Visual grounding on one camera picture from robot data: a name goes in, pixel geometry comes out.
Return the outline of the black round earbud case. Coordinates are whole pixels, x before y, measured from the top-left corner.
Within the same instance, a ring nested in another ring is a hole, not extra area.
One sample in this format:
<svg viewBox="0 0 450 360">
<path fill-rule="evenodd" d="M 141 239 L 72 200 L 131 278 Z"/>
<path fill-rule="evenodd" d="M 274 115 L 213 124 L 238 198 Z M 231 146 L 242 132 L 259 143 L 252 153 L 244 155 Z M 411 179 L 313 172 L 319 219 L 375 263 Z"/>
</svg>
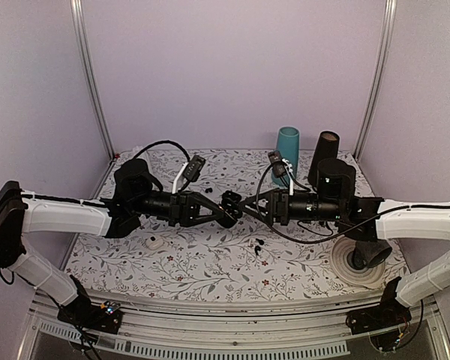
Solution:
<svg viewBox="0 0 450 360">
<path fill-rule="evenodd" d="M 239 209 L 223 210 L 223 217 L 217 220 L 217 223 L 225 229 L 234 227 L 238 220 L 242 217 L 242 211 Z"/>
</svg>

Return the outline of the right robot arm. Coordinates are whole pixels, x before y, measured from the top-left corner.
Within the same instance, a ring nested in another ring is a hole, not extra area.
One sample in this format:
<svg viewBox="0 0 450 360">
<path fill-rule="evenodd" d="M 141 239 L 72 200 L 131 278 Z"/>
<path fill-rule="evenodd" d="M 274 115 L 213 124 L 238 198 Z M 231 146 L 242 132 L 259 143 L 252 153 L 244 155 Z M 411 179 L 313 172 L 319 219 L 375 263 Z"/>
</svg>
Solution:
<svg viewBox="0 0 450 360">
<path fill-rule="evenodd" d="M 258 191 L 239 203 L 246 214 L 268 228 L 290 221 L 333 221 L 338 236 L 358 242 L 430 239 L 450 242 L 450 202 L 419 204 L 355 195 L 356 169 L 337 158 L 321 160 L 315 192 L 274 189 Z M 390 326 L 422 299 L 450 286 L 450 250 L 425 267 L 390 281 L 373 321 Z"/>
</svg>

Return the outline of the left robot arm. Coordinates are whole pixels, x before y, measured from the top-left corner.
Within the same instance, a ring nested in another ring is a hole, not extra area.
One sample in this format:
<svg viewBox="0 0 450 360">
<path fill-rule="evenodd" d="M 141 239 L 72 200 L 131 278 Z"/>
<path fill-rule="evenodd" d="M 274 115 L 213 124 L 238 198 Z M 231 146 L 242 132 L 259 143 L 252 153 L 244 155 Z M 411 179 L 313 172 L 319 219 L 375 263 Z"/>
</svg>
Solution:
<svg viewBox="0 0 450 360">
<path fill-rule="evenodd" d="M 238 218 L 231 194 L 216 203 L 193 191 L 166 192 L 147 162 L 138 157 L 123 163 L 114 179 L 112 198 L 102 200 L 38 195 L 24 191 L 16 181 L 8 181 L 0 190 L 0 269 L 9 269 L 47 293 L 81 326 L 91 325 L 97 317 L 86 291 L 26 244 L 23 234 L 81 233 L 121 239 L 140 227 L 143 215 L 181 227 L 215 221 L 230 228 Z"/>
</svg>

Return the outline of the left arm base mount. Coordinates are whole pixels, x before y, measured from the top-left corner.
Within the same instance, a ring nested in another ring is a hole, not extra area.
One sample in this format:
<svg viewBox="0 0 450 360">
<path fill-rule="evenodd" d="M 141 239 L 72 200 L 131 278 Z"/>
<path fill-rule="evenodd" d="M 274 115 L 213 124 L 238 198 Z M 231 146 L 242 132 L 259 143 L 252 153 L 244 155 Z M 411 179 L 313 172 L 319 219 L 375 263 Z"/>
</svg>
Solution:
<svg viewBox="0 0 450 360">
<path fill-rule="evenodd" d="M 59 306 L 57 319 L 72 326 L 117 335 L 123 318 L 120 304 L 111 301 L 92 304 L 83 285 L 74 276 L 71 279 L 76 285 L 77 297 L 70 304 Z"/>
</svg>

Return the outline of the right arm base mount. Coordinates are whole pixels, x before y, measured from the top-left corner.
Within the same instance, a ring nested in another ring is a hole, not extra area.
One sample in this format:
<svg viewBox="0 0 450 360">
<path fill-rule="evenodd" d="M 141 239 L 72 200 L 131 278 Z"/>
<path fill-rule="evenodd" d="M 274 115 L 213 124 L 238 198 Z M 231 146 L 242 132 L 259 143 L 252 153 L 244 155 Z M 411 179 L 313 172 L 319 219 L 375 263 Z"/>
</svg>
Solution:
<svg viewBox="0 0 450 360">
<path fill-rule="evenodd" d="M 412 319 L 410 308 L 397 300 L 397 287 L 401 277 L 391 280 L 385 287 L 378 305 L 351 310 L 345 324 L 353 335 L 398 326 Z"/>
</svg>

